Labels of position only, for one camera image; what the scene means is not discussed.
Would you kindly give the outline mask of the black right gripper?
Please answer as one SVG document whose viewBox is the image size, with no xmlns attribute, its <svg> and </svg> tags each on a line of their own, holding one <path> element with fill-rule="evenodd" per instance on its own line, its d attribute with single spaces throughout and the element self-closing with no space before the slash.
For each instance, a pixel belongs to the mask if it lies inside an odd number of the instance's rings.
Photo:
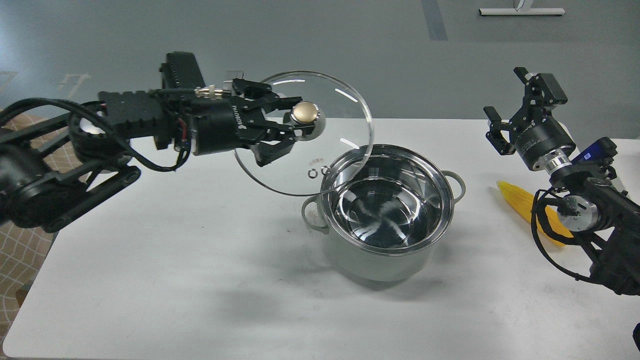
<svg viewBox="0 0 640 360">
<path fill-rule="evenodd" d="M 525 91 L 522 105 L 512 117 L 512 143 L 503 136 L 511 125 L 491 105 L 483 107 L 489 126 L 486 139 L 501 156 L 516 151 L 528 170 L 541 171 L 540 158 L 558 150 L 569 156 L 576 150 L 565 128 L 551 116 L 553 109 L 567 104 L 569 98 L 551 73 L 533 73 L 525 67 L 515 67 L 514 73 Z"/>
</svg>

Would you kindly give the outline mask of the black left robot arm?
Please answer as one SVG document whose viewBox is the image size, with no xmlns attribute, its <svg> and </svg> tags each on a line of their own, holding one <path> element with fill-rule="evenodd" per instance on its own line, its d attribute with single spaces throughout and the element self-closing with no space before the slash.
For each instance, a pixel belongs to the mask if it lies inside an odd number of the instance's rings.
<svg viewBox="0 0 640 360">
<path fill-rule="evenodd" d="M 55 233 L 141 176 L 180 169 L 190 155 L 250 150 L 259 167 L 284 157 L 308 125 L 293 122 L 300 96 L 234 78 L 206 86 L 196 57 L 174 51 L 161 87 L 101 91 L 77 103 L 32 97 L 1 112 L 1 223 Z"/>
</svg>

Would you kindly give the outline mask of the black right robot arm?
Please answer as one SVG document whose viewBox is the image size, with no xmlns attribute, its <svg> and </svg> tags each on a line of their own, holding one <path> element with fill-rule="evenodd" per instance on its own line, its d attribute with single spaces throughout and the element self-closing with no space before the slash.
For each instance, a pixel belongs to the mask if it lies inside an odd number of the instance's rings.
<svg viewBox="0 0 640 360">
<path fill-rule="evenodd" d="M 504 121 L 491 105 L 483 108 L 486 138 L 500 155 L 517 153 L 530 171 L 544 170 L 549 189 L 538 190 L 530 210 L 535 245 L 559 271 L 576 281 L 602 285 L 619 296 L 640 293 L 639 206 L 613 180 L 617 145 L 601 137 L 573 159 L 576 144 L 553 117 L 568 98 L 551 73 L 514 68 L 525 87 L 522 105 Z M 579 246 L 590 259 L 589 275 L 569 271 L 543 248 L 538 229 L 553 240 Z"/>
</svg>

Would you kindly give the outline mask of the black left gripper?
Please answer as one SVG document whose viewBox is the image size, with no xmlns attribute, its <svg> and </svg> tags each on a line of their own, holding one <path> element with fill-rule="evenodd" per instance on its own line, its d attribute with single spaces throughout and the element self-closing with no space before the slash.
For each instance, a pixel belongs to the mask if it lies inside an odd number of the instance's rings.
<svg viewBox="0 0 640 360">
<path fill-rule="evenodd" d="M 235 78 L 231 101 L 215 101 L 206 114 L 192 119 L 192 152 L 195 156 L 249 149 L 259 167 L 291 152 L 295 126 L 266 122 L 266 114 L 292 110 L 301 96 L 280 96 L 272 85 Z"/>
</svg>

